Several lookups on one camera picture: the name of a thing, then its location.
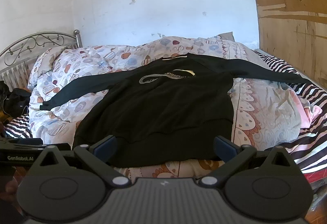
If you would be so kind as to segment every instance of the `red fabric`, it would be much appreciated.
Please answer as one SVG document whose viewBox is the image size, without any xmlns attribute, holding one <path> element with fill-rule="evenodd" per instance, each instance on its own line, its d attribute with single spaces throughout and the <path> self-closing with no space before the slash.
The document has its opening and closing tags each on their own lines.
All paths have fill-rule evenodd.
<svg viewBox="0 0 327 224">
<path fill-rule="evenodd" d="M 312 173 L 304 174 L 309 183 L 314 183 L 318 180 L 321 180 L 327 177 L 327 168 Z"/>
</svg>

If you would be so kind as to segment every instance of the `ornate scrollwork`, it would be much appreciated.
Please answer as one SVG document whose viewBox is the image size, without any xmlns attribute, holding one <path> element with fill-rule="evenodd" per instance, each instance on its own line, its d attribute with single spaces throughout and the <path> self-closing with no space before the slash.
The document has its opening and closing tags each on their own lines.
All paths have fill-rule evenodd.
<svg viewBox="0 0 327 224">
<path fill-rule="evenodd" d="M 36 46 L 63 46 L 67 39 L 74 39 L 73 42 L 69 42 L 67 45 L 77 43 L 76 37 L 80 37 L 78 30 L 77 32 L 76 34 L 74 32 L 75 36 L 60 32 L 40 32 L 31 34 L 9 45 L 0 53 L 0 56 L 4 55 L 4 63 L 7 66 L 11 66 L 21 57 L 23 52 L 29 51 L 31 53 Z M 7 58 L 12 56 L 14 56 L 14 58 L 9 62 Z"/>
</svg>

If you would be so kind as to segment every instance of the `metal headboard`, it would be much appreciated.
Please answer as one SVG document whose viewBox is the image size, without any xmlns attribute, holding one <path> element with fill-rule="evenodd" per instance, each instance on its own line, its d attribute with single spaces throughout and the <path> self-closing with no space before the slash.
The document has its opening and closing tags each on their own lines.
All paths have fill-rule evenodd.
<svg viewBox="0 0 327 224">
<path fill-rule="evenodd" d="M 55 31 L 38 32 L 25 36 L 10 44 L 0 53 L 0 57 L 3 57 L 4 63 L 8 66 L 0 70 L 0 80 L 3 80 L 10 90 L 14 88 L 26 88 L 30 69 L 41 54 L 40 49 L 36 47 L 42 47 L 44 51 L 46 50 L 45 47 L 50 48 L 53 46 L 68 46 L 70 49 L 83 47 L 80 31 L 76 29 L 73 33 L 73 35 L 69 35 Z M 36 51 L 38 54 L 26 57 L 25 51 L 29 51 L 30 54 Z"/>
</svg>

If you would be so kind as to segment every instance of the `sweatshirt sleeve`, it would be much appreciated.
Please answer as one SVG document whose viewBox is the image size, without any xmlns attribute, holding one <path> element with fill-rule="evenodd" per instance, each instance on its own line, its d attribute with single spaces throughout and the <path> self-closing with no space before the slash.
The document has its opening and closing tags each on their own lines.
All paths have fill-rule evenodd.
<svg viewBox="0 0 327 224">
<path fill-rule="evenodd" d="M 233 78 L 262 79 L 289 84 L 312 84 L 309 79 L 298 74 L 275 72 L 243 59 L 225 59 L 209 55 L 192 55 L 192 58 L 216 73 L 229 72 Z"/>
<path fill-rule="evenodd" d="M 54 107 L 61 106 L 72 99 L 80 98 L 85 94 L 106 90 L 110 86 L 122 81 L 132 74 L 134 74 L 134 70 L 85 76 L 74 79 L 72 82 L 64 86 L 50 100 L 44 101 L 40 106 L 40 110 L 51 110 Z"/>
</svg>

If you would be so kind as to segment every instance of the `bed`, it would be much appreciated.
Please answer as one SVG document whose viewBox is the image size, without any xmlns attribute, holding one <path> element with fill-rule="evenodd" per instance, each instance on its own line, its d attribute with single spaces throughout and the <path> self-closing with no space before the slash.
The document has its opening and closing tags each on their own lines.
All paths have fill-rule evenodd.
<svg viewBox="0 0 327 224">
<path fill-rule="evenodd" d="M 44 43 L 37 41 L 40 38 L 44 39 Z M 33 41 L 33 48 L 26 44 L 27 40 Z M 47 45 L 51 46 L 51 50 L 20 59 L 22 52 L 31 53 L 37 46 L 46 49 Z M 72 145 L 79 123 L 107 91 L 86 94 L 51 111 L 39 110 L 43 101 L 49 100 L 62 87 L 78 77 L 132 70 L 160 57 L 174 57 L 188 52 L 226 59 L 239 58 L 275 71 L 296 72 L 283 60 L 258 55 L 223 34 L 207 39 L 163 37 L 137 47 L 83 47 L 81 36 L 76 30 L 73 35 L 43 32 L 16 41 L 0 54 L 0 58 L 18 54 L 16 58 L 14 56 L 12 63 L 7 63 L 8 68 L 0 71 L 0 75 L 10 88 L 27 87 L 32 92 L 29 115 L 21 117 L 28 119 L 28 122 L 24 123 L 30 135 L 42 138 L 45 144 L 67 142 Z M 266 80 L 235 79 L 230 90 L 234 106 L 233 142 L 237 145 L 251 144 L 259 150 L 281 144 L 291 153 L 304 173 L 321 171 L 327 167 L 324 162 L 327 153 L 321 143 L 326 141 L 326 93 L 315 86 L 293 85 L 292 88 L 298 95 L 308 98 L 323 109 L 323 113 L 309 129 L 300 129 L 299 113 L 294 106 L 289 87 Z M 134 181 L 137 177 L 199 178 L 221 165 L 221 161 L 186 160 L 141 168 L 115 169 Z"/>
</svg>

